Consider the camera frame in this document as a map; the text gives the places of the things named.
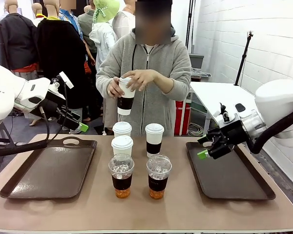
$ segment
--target hoodie zipper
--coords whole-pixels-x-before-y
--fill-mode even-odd
[[[150,50],[150,52],[147,52],[147,49],[143,46],[144,50],[146,51],[146,69],[148,69],[148,62],[150,59],[150,53],[152,52],[152,50],[154,49],[154,47]],[[142,115],[141,115],[141,129],[140,129],[140,135],[142,135],[143,132],[143,114],[144,114],[144,108],[145,108],[145,99],[146,99],[146,93],[147,93],[147,86],[144,89],[143,92],[143,100],[142,100]]]

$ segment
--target man in gray hoodie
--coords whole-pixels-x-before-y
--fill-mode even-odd
[[[136,29],[116,42],[97,73],[96,85],[104,98],[120,98],[120,77],[131,77],[128,87],[137,90],[131,114],[118,120],[131,124],[132,136],[145,135],[150,123],[161,124],[164,136],[173,136],[175,101],[189,93],[190,58],[170,28],[170,14],[171,0],[138,1]]]

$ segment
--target black jacket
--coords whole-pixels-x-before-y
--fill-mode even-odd
[[[64,72],[74,85],[66,89],[68,107],[86,106],[90,87],[84,70],[87,51],[74,26],[67,21],[44,19],[38,25],[37,36],[44,76],[52,79]],[[59,92],[64,95],[63,85]]]
[[[0,21],[0,65],[16,70],[38,62],[37,28],[18,13]]]

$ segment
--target person's left hand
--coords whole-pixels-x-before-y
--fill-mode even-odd
[[[122,77],[130,77],[131,81],[128,83],[127,88],[131,86],[131,91],[139,89],[142,91],[147,84],[153,82],[158,78],[159,73],[154,70],[134,70],[125,73]]]
[[[92,56],[90,57],[90,63],[91,63],[92,66],[96,65],[96,61]]]

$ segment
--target white paper cup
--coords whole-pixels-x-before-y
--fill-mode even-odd
[[[162,146],[164,127],[158,123],[146,126],[146,153],[148,157],[159,154]]]
[[[113,126],[114,137],[119,137],[123,135],[130,136],[132,127],[127,122],[117,122]]]
[[[126,154],[131,156],[133,140],[127,135],[117,136],[112,140],[114,155]]]
[[[135,97],[136,91],[131,91],[131,88],[127,88],[127,84],[130,82],[131,78],[120,78],[119,87],[125,93],[121,98],[117,100],[117,113],[123,116],[130,115],[133,99]]]

